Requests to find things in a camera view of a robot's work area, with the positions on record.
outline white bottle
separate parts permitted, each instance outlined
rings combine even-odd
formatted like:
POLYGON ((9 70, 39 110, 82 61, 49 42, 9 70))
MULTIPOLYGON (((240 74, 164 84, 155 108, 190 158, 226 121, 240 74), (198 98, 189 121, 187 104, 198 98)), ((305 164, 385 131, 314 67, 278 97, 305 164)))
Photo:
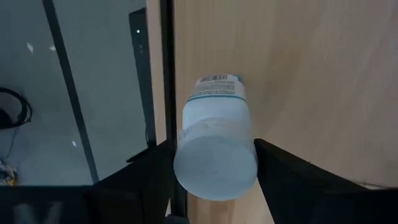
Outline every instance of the white bottle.
POLYGON ((183 109, 174 159, 180 184, 209 200, 231 200, 251 189, 257 157, 249 108, 238 75, 203 77, 183 109))

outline headphones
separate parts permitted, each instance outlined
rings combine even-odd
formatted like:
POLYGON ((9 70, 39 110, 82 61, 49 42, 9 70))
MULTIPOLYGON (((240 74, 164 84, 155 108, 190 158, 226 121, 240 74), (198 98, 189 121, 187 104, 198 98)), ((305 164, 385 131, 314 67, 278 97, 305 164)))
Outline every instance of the headphones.
POLYGON ((0 130, 16 128, 31 120, 32 107, 30 107, 30 104, 25 98, 23 98, 20 94, 4 87, 0 87, 0 93, 7 93, 8 95, 17 98, 22 106, 21 112, 17 117, 17 121, 13 123, 11 117, 1 108, 0 105, 0 130))

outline wooden surface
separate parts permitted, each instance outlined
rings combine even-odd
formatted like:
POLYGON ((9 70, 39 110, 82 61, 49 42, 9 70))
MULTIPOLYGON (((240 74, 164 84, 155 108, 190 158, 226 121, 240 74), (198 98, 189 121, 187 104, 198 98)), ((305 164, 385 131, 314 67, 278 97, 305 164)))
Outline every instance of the wooden surface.
MULTIPOLYGON (((397 1, 175 1, 178 125, 197 78, 238 73, 255 137, 343 177, 397 186, 397 25, 397 1)), ((258 185, 188 206, 193 224, 272 223, 258 185)))
POLYGON ((160 144, 166 140, 160 2, 159 0, 146 0, 146 3, 150 73, 152 75, 152 94, 154 96, 155 130, 157 143, 160 144))

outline gray floor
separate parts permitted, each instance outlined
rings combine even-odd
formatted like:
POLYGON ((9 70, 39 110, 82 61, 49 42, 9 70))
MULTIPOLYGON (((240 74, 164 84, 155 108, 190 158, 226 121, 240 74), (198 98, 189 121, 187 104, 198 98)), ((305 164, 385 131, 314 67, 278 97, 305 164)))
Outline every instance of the gray floor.
MULTIPOLYGON (((140 1, 54 0, 100 179, 143 150, 145 124, 128 13, 140 1)), ((41 1, 0 3, 0 86, 34 109, 9 156, 21 185, 90 184, 80 135, 41 1)), ((0 96, 0 106, 19 106, 0 96)), ((15 129, 0 131, 0 156, 15 129)))

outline black pole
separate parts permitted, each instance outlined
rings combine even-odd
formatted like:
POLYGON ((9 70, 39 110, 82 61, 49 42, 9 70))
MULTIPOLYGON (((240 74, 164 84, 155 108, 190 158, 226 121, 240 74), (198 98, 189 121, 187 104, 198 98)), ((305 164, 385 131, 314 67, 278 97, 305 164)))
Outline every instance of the black pole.
POLYGON ((42 0, 45 15, 49 23, 52 38, 54 40, 54 46, 57 50, 58 59, 60 61, 61 70, 63 73, 63 79, 67 86, 70 104, 72 106, 73 115, 75 116, 77 128, 79 130, 81 144, 85 152, 88 169, 90 170, 91 179, 93 183, 99 181, 97 169, 95 166, 93 151, 91 150, 90 140, 88 139, 87 129, 83 113, 79 103, 79 97, 76 91, 75 81, 73 80, 72 70, 70 68, 69 59, 65 44, 63 42, 60 24, 58 22, 57 13, 55 12, 54 2, 52 0, 42 0))
MULTIPOLYGON (((168 141, 177 140, 173 3, 174 2, 172 0, 160 1, 166 137, 168 141)), ((170 198, 170 205, 172 215, 178 217, 187 217, 187 192, 179 184, 176 178, 170 198)))

